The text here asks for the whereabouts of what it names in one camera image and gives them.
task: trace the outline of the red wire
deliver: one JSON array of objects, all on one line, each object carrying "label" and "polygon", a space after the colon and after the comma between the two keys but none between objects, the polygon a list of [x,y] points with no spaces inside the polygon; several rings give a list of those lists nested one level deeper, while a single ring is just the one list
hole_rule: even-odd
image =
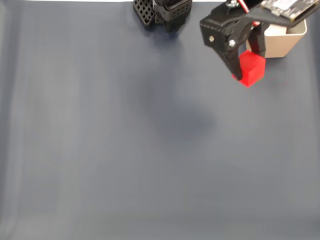
[{"label": "red wire", "polygon": [[[249,13],[249,8],[247,7],[245,1],[244,1],[244,0],[237,0],[237,1],[238,1],[238,3],[241,5],[241,7],[243,8],[244,12],[245,12],[246,14]],[[258,26],[259,24],[260,24],[260,22],[258,22],[258,21],[254,21],[254,22],[252,23],[252,25],[254,25],[254,26]]]}]

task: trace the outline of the beige container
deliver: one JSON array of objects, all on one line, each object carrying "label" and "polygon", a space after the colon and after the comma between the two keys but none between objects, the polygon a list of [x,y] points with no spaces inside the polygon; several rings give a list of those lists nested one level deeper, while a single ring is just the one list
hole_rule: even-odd
[{"label": "beige container", "polygon": [[[266,47],[265,58],[285,57],[306,33],[306,20],[288,30],[283,26],[270,25],[264,32]],[[251,51],[248,41],[246,41],[245,45],[246,49]]]}]

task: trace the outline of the screw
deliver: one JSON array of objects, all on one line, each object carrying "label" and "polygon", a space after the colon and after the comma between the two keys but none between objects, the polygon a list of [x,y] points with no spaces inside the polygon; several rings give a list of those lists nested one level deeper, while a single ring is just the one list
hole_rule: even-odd
[{"label": "screw", "polygon": [[215,41],[214,36],[210,36],[210,37],[209,37],[209,41],[213,43],[213,42]]},{"label": "screw", "polygon": [[227,0],[225,2],[225,5],[228,7],[228,8],[235,8],[235,7],[238,7],[239,6],[239,3],[237,0]]},{"label": "screw", "polygon": [[235,45],[236,45],[235,40],[231,39],[231,40],[229,41],[229,46],[230,46],[231,48],[233,48]]}]

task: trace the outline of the perforated black bracket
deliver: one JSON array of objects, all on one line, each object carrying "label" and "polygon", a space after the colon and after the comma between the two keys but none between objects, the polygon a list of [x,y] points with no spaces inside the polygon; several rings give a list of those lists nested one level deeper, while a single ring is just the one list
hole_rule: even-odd
[{"label": "perforated black bracket", "polygon": [[190,14],[192,0],[134,0],[133,9],[143,26],[164,25],[166,32],[177,31]]},{"label": "perforated black bracket", "polygon": [[134,0],[133,9],[146,29],[155,23],[155,11],[152,0]]}]

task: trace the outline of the table surface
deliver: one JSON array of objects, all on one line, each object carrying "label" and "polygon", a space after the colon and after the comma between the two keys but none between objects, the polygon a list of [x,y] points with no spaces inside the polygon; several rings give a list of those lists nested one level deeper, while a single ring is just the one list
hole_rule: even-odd
[{"label": "table surface", "polygon": [[216,5],[194,3],[177,34],[146,32],[131,2],[8,15],[6,238],[320,238],[320,15],[246,88],[203,44]]}]

